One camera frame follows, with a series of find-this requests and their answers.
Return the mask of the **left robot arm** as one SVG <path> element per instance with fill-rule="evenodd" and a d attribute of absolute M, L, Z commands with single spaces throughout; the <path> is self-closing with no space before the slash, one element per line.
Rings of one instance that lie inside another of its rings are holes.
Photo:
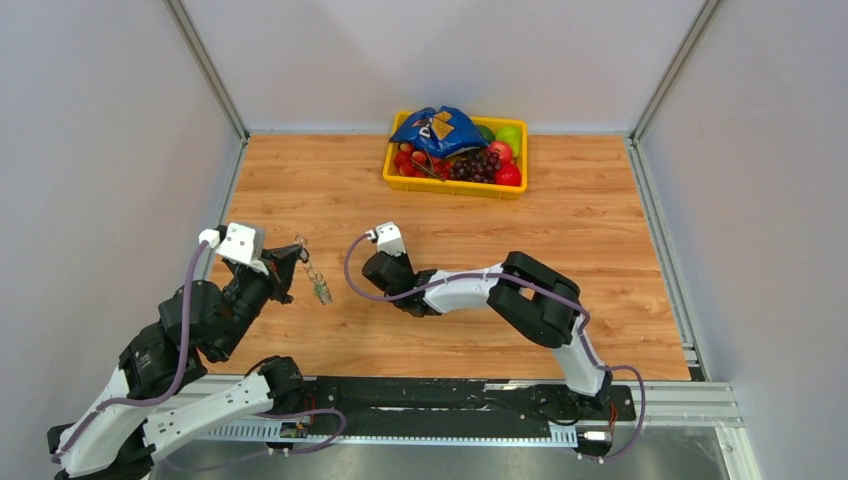
<path fill-rule="evenodd" d="M 253 269 L 234 260 L 223 289 L 185 282 L 119 355 L 107 386 L 74 424 L 47 433 L 59 479 L 144 479 L 153 467 L 199 436 L 249 415 L 292 414 L 305 404 L 303 377 L 290 357 L 271 357 L 216 394 L 163 411 L 161 405 L 203 378 L 205 361 L 224 362 L 270 300 L 289 304 L 297 244 L 259 254 Z"/>

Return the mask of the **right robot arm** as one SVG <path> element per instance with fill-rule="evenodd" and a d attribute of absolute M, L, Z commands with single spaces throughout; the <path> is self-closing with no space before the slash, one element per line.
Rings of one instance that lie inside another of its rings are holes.
<path fill-rule="evenodd" d="M 577 413 L 592 418 L 609 407 L 612 374 L 586 336 L 591 315 L 580 302 L 580 287 L 535 258 L 513 251 L 483 269 L 414 271 L 407 254 L 378 252 L 362 275 L 382 294 L 355 288 L 359 295 L 416 318 L 470 309 L 497 313 L 525 339 L 552 352 Z"/>

